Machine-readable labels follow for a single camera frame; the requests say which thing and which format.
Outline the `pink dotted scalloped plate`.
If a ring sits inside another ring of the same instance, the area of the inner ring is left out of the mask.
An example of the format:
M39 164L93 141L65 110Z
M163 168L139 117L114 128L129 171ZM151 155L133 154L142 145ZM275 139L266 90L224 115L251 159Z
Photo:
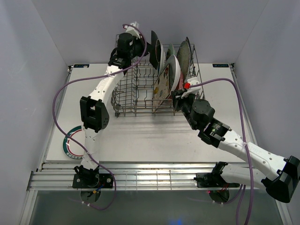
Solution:
M181 72L181 73L180 73L180 77L179 77L179 81L178 81L178 83L177 83L177 86L176 86L175 90L180 90L180 89L182 89L182 88L183 88L183 84L184 84L184 75L183 75L183 73Z

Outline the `teal square plate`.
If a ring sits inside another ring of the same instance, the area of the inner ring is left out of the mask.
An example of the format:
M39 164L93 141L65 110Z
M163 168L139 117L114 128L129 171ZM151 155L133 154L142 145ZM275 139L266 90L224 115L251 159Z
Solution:
M155 31L151 31L151 48L150 48L150 63L155 68L158 69L160 63L160 41Z

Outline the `cream square flower plate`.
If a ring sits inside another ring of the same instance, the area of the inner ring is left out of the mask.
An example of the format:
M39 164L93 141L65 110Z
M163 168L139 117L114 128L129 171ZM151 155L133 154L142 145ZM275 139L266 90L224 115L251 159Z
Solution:
M153 106L157 107L169 96L169 72L170 65L166 65L161 71L158 79L156 80L153 88Z

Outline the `mint green flower plate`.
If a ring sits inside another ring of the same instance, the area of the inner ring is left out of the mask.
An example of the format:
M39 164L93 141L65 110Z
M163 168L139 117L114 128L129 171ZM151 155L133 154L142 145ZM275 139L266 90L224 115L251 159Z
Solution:
M167 52L166 52L166 60L168 60L172 55L175 55L176 51L173 44L169 44Z

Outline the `white oval platter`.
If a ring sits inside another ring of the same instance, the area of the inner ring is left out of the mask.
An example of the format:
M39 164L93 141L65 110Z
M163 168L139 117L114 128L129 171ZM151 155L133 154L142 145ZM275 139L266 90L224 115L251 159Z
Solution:
M169 67L169 87L174 91L180 81L180 65L175 55L171 55L165 63L165 68Z

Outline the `speckled beige round plate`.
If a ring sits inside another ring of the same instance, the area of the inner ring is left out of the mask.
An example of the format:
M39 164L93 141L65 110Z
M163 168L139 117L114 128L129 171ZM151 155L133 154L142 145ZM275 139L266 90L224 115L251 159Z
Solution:
M176 57L180 65L181 73L183 74L183 79L185 80L189 73L191 61L191 51L188 41L185 40L181 43Z

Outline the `black square floral plate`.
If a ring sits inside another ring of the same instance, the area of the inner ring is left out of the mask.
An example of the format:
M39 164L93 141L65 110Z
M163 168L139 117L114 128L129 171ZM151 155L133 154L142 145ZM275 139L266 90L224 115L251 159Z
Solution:
M191 66L193 65L193 62L194 62L194 58L193 58L193 48L191 46L191 43L189 41L189 38L186 37L186 42L188 44L188 47L189 47L189 51L190 51L190 62L189 62L189 66L188 66L188 72L190 72L190 69L191 69Z

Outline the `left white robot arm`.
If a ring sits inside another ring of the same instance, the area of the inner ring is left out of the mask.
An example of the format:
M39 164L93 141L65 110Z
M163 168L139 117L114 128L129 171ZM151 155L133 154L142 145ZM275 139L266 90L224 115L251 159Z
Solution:
M80 99L85 151L81 165L75 167L75 172L88 187L95 187L99 183L98 151L101 135L109 123L107 103L116 85L126 74L123 69L131 66L133 58L142 56L145 44L140 34L121 33L105 71L108 76L87 97Z

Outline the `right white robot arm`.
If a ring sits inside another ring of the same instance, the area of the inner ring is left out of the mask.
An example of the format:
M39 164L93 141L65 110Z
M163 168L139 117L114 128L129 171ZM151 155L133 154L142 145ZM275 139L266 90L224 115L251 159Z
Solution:
M229 152L249 163L248 168L217 162L210 173L198 173L198 187L222 188L238 185L265 190L274 199L289 203L300 181L300 161L282 157L246 142L228 125L214 118L215 110L207 100L197 99L187 89L171 92L175 110L182 111L198 137L207 145Z

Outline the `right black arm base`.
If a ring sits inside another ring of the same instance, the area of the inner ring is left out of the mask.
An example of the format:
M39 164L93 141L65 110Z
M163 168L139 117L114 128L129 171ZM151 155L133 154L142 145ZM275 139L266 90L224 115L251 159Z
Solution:
M198 188L222 188L226 186L225 180L216 173L197 173L194 177Z

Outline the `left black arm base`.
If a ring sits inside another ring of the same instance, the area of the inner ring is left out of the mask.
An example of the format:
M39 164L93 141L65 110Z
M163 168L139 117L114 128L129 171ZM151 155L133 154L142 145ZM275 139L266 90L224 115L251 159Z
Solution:
M99 173L94 178L85 178L78 174L74 175L72 188L87 189L87 188L113 188L113 177L109 173Z

